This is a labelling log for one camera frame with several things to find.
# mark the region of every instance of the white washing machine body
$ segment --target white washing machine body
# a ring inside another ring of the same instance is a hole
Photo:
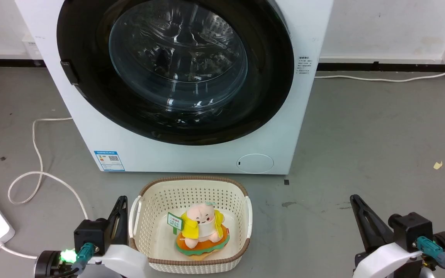
[[[151,139],[104,116],[70,83],[60,64],[56,30],[65,0],[16,2],[101,171],[288,174],[333,0],[272,3],[287,28],[293,48],[289,93],[277,113],[258,129],[237,139],[206,146]]]

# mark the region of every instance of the plush toy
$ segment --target plush toy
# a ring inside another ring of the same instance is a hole
[[[178,251],[193,260],[203,260],[229,241],[229,230],[223,225],[224,215],[214,209],[213,203],[194,204],[181,219],[183,230],[177,237]]]
[[[223,237],[221,224],[224,215],[210,203],[196,204],[183,213],[184,227],[182,234],[187,247],[193,249],[199,242],[218,242]]]

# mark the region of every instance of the energy label sticker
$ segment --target energy label sticker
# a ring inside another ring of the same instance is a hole
[[[115,151],[94,151],[104,171],[125,171],[120,156]]]

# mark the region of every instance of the black cable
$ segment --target black cable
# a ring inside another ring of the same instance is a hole
[[[58,275],[55,275],[55,276],[51,276],[51,277],[48,277],[48,278],[63,278],[63,277],[67,277],[67,276],[70,276],[70,275],[72,275],[74,273],[77,273],[79,270],[80,269],[78,269],[78,268],[74,268],[74,269],[72,269],[70,271],[63,272],[61,274],[58,274]]]

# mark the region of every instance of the power cord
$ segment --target power cord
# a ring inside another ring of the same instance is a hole
[[[348,76],[348,75],[330,75],[330,76],[316,76],[316,79],[328,79],[328,78],[348,78],[348,79],[355,79],[355,80],[362,80],[362,81],[384,81],[384,82],[394,82],[394,83],[403,83],[403,82],[409,82],[413,80],[420,80],[420,79],[431,79],[431,78],[437,78],[445,76],[445,72],[437,75],[431,75],[431,76],[420,76],[420,77],[413,77],[410,79],[404,79],[404,80],[391,80],[391,79],[382,79],[382,78],[360,78],[360,77],[354,77],[354,76]]]
[[[51,276],[51,277],[49,277],[49,278],[63,278],[63,277],[68,277],[68,276],[70,276],[70,275],[72,275],[72,274],[77,273],[78,271],[79,271],[78,268],[74,268],[74,269],[72,269],[72,270],[70,270],[70,271],[67,271],[67,272],[65,272],[65,273],[61,273],[61,274],[58,274],[58,275],[55,275],[55,276]]]
[[[40,122],[40,121],[67,121],[67,120],[72,120],[72,118],[37,119],[37,120],[34,121],[34,123],[32,123],[32,142],[34,143],[34,148],[35,148],[35,150],[36,150],[37,157],[39,157],[39,163],[41,164],[41,170],[40,170],[40,171],[30,171],[30,172],[27,172],[27,173],[25,173],[25,174],[22,174],[21,176],[19,176],[18,178],[16,178],[16,179],[11,183],[11,185],[10,185],[9,188],[8,188],[8,200],[9,200],[12,204],[15,204],[15,205],[19,205],[19,204],[25,204],[25,203],[27,203],[28,201],[30,201],[30,200],[36,195],[37,191],[39,190],[39,187],[41,186],[41,182],[42,182],[42,176],[43,176],[43,175],[44,175],[44,176],[49,176],[50,178],[53,178],[55,181],[58,181],[58,182],[61,183],[62,185],[66,186],[69,190],[71,190],[71,192],[75,195],[76,199],[78,200],[78,202],[79,202],[79,204],[80,204],[80,207],[82,208],[83,215],[85,216],[85,219],[88,219],[87,211],[85,211],[85,206],[83,205],[83,202],[82,202],[82,200],[80,199],[80,197],[78,196],[78,194],[76,193],[76,191],[75,191],[69,184],[67,184],[66,182],[62,181],[60,178],[57,178],[56,176],[53,176],[53,175],[51,175],[51,174],[49,174],[49,173],[44,172],[44,164],[42,163],[42,156],[41,156],[41,153],[39,152],[39,148],[37,148],[37,144],[36,144],[36,131],[35,131],[35,129],[36,129],[36,123],[37,123],[37,122]],[[39,175],[39,181],[37,182],[37,186],[36,186],[34,192],[33,192],[33,193],[30,195],[30,197],[28,197],[25,201],[21,201],[21,202],[13,201],[13,200],[11,199],[11,190],[13,189],[13,186],[15,185],[15,183],[16,183],[17,181],[21,180],[22,178],[24,178],[25,176],[29,176],[29,175],[33,175],[33,174],[38,174],[38,175]],[[8,253],[10,253],[10,254],[13,254],[13,255],[16,255],[16,256],[19,256],[19,257],[22,257],[22,258],[32,259],[32,260],[37,259],[37,257],[35,257],[35,256],[25,255],[25,254],[22,254],[22,253],[13,251],[13,250],[7,248],[7,247],[6,247],[4,244],[2,244],[2,243],[0,243],[0,248],[1,248],[2,250],[5,250],[6,252],[8,252]]]

